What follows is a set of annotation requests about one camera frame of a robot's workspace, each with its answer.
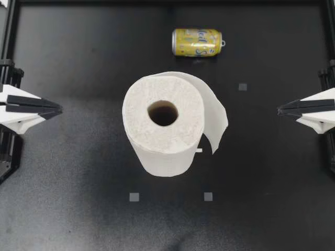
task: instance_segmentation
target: yellow can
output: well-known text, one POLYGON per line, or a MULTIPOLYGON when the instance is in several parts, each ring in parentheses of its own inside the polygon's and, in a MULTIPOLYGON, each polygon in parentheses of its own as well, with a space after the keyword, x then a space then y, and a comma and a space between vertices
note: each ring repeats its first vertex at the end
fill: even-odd
POLYGON ((226 45, 221 32, 213 29, 175 29, 172 52, 176 56, 214 56, 226 45))

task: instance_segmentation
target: can label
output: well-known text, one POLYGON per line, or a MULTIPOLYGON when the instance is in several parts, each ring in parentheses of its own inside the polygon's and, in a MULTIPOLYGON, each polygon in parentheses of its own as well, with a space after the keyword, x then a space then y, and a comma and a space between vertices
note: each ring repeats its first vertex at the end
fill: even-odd
POLYGON ((221 51, 221 32, 213 29, 175 29, 177 56, 214 56, 221 51))

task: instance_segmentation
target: paper towel roll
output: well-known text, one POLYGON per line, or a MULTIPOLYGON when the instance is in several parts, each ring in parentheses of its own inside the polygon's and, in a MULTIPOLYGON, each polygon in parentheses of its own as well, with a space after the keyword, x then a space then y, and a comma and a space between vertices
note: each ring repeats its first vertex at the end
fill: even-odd
POLYGON ((214 153, 228 126, 225 108, 208 85, 182 72, 136 81, 126 93, 122 118, 144 169, 162 177, 190 167, 203 133, 214 153))

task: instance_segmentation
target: gray square marker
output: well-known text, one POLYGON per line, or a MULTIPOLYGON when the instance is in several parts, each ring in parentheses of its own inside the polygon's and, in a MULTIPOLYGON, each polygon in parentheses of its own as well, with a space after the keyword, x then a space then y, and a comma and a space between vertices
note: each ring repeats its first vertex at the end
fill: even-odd
POLYGON ((139 202, 140 194, 138 192, 130 192, 129 193, 129 201, 130 202, 139 202))
POLYGON ((204 193, 204 201, 213 201, 213 193, 205 192, 204 193))
POLYGON ((247 89, 248 89, 248 85, 246 83, 240 83, 239 84, 239 90, 240 91, 246 92, 247 89))

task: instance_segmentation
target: black tabletop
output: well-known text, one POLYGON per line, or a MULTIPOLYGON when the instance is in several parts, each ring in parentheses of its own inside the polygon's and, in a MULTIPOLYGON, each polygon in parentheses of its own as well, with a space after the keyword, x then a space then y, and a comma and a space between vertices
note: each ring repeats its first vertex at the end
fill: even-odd
POLYGON ((21 88, 64 114, 23 136, 21 167, 0 186, 0 250, 334 250, 322 137, 276 115, 321 91, 318 6, 27 5, 17 33, 21 88), (216 28, 227 46, 176 58, 176 27, 216 28), (229 120, 219 150, 203 137, 173 178, 142 168, 121 117, 130 85, 165 71, 203 79, 229 120))

